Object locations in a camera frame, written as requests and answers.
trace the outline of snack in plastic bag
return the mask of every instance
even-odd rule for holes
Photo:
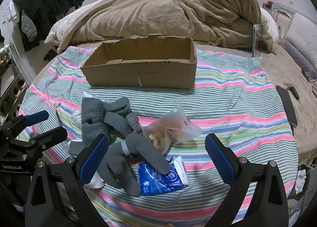
[[[171,170],[163,175],[147,162],[138,166],[137,182],[141,187],[141,195],[149,196],[180,190],[189,185],[189,179],[181,156],[166,156]]]
[[[162,154],[166,153],[170,145],[197,138],[202,134],[201,128],[187,119],[182,103],[145,126],[143,132]]]
[[[78,103],[78,105],[76,106],[74,112],[71,114],[71,120],[72,122],[77,126],[77,127],[81,127],[81,102],[83,97],[94,97],[97,98],[96,96],[90,94],[87,92],[87,90],[85,90],[82,94],[82,97]]]

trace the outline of black coat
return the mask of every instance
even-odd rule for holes
[[[33,21],[37,37],[29,42],[27,36],[21,31],[21,12],[19,27],[22,35],[22,42],[25,51],[31,50],[39,45],[39,41],[46,39],[51,27],[56,22],[57,15],[67,12],[70,8],[76,9],[82,5],[84,0],[13,0],[15,4],[25,11],[27,16]]]

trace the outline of open cardboard box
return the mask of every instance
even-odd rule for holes
[[[191,38],[150,35],[104,42],[80,69],[91,86],[192,88],[196,65]]]

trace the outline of screw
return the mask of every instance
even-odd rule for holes
[[[276,162],[270,161],[270,166],[275,167],[276,166]]]
[[[45,163],[44,163],[43,161],[41,161],[41,162],[39,162],[39,163],[37,164],[38,167],[43,167],[44,165],[45,165]]]
[[[74,156],[70,156],[69,158],[66,159],[66,162],[68,163],[72,163],[75,161],[75,157]]]
[[[239,157],[239,162],[245,164],[248,160],[245,157]]]

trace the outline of striped cloth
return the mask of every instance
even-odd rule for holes
[[[190,185],[172,193],[130,197],[124,190],[106,185],[102,190],[87,190],[98,212],[109,226],[204,226],[224,200],[229,186],[224,184],[210,160],[204,139],[215,133],[240,157],[252,163],[275,160],[286,194],[293,187],[298,156],[278,93],[262,69],[258,58],[247,58],[197,50],[195,87],[172,88],[91,88],[80,66],[94,49],[69,47],[45,73],[38,85],[27,90],[20,114],[47,110],[50,117],[28,127],[19,136],[30,137],[62,125],[68,139],[81,138],[81,131],[70,120],[83,91],[101,100],[113,102],[122,96],[130,100],[132,110],[145,126],[180,102],[186,115],[203,130],[194,140],[173,146],[169,155],[182,155]],[[69,156],[66,142],[45,153],[45,160],[61,163]],[[137,165],[131,165],[137,173]],[[250,185],[236,221],[242,219],[256,184]]]

